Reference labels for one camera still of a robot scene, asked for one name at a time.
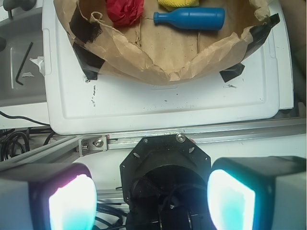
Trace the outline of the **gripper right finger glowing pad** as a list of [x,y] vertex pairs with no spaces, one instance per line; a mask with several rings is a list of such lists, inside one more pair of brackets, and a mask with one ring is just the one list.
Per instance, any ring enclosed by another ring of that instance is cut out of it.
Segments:
[[307,160],[298,156],[222,157],[207,186],[218,230],[305,230]]

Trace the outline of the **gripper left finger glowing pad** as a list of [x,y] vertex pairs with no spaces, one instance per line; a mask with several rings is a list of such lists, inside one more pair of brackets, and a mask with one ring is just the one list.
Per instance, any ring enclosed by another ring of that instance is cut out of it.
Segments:
[[2,230],[90,230],[97,191],[82,163],[1,163]]

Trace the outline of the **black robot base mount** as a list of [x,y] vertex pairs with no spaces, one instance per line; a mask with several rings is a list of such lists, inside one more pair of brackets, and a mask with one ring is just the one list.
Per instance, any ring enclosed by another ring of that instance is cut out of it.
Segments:
[[211,158],[199,147],[133,150],[120,164],[129,230],[212,230],[207,183]]

